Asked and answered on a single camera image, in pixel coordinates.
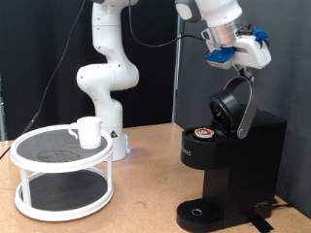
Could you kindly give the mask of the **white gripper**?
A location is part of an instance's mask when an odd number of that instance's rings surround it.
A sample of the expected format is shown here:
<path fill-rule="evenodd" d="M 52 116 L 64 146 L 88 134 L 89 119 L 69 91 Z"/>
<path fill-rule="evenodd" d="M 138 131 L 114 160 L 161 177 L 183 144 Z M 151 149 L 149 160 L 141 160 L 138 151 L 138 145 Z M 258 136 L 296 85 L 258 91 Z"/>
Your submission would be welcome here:
<path fill-rule="evenodd" d="M 230 61 L 236 70 L 241 70 L 241 76 L 253 81 L 251 70 L 246 67 L 262 69 L 271 61 L 271 55 L 265 43 L 260 44 L 255 36 L 241 36 L 234 43 L 235 55 Z"/>

